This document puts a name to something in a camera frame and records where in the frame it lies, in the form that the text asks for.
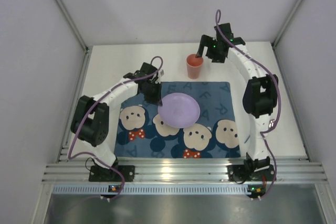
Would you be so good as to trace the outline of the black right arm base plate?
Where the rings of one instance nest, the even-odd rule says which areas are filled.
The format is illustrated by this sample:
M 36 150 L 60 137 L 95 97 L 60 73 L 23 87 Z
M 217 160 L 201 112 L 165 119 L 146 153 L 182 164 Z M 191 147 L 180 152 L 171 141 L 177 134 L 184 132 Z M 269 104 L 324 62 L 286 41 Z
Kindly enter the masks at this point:
M 227 167 L 228 180 L 237 184 L 245 182 L 262 182 L 264 179 L 267 182 L 273 180 L 275 171 L 271 165 L 268 169 L 263 169 L 257 172 L 248 171 L 244 165 L 229 165 Z

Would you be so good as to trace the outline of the purple plastic plate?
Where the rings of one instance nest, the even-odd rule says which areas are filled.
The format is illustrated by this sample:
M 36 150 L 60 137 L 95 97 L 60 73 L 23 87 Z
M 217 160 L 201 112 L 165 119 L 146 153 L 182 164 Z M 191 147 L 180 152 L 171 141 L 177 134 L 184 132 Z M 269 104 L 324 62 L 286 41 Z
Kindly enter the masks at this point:
M 163 105 L 158 106 L 162 121 L 175 128 L 192 126 L 199 119 L 201 110 L 198 102 L 185 93 L 171 93 L 162 98 Z

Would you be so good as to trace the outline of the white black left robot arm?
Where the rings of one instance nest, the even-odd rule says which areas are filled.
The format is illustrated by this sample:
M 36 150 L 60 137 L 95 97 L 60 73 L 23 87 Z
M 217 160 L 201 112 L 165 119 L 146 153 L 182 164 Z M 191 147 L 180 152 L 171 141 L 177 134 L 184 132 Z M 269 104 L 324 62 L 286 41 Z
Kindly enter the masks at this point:
M 162 66 L 144 62 L 134 73 L 125 74 L 114 86 L 98 95 L 79 98 L 70 130 L 74 134 L 68 160 L 89 155 L 96 163 L 112 169 L 117 157 L 105 142 L 109 133 L 110 112 L 127 99 L 142 94 L 147 103 L 162 105 Z

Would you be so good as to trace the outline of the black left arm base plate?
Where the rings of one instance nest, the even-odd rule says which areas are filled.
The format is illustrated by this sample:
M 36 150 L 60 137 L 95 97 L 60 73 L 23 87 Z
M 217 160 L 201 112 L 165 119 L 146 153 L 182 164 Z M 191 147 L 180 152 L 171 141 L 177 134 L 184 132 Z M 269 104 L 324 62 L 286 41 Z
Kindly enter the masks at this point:
M 117 167 L 117 170 L 124 177 L 125 182 L 132 182 L 134 180 L 135 166 L 120 165 Z M 90 167 L 88 180 L 90 182 L 122 182 L 122 178 L 119 174 L 99 165 Z

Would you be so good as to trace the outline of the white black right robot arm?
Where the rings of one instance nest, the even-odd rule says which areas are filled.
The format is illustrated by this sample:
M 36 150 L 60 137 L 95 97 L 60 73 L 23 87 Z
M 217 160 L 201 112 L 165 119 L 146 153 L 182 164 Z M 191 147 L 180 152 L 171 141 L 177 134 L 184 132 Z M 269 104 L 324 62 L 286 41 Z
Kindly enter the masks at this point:
M 229 23 L 217 24 L 214 29 L 215 37 L 201 36 L 196 56 L 206 56 L 213 63 L 229 60 L 246 81 L 243 107 L 250 120 L 250 143 L 244 168 L 234 172 L 232 178 L 248 180 L 273 175 L 275 168 L 271 161 L 274 156 L 266 135 L 277 126 L 280 117 L 272 116 L 274 109 L 281 112 L 278 77 L 250 56 L 246 43 L 234 36 Z

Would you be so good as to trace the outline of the coral plastic cup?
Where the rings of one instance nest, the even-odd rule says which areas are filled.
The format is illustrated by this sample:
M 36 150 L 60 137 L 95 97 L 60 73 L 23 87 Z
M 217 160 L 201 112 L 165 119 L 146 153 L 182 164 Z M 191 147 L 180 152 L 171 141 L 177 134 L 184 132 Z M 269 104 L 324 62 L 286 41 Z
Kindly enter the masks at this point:
M 197 79 L 201 73 L 203 58 L 197 54 L 191 54 L 186 58 L 187 75 L 190 79 Z

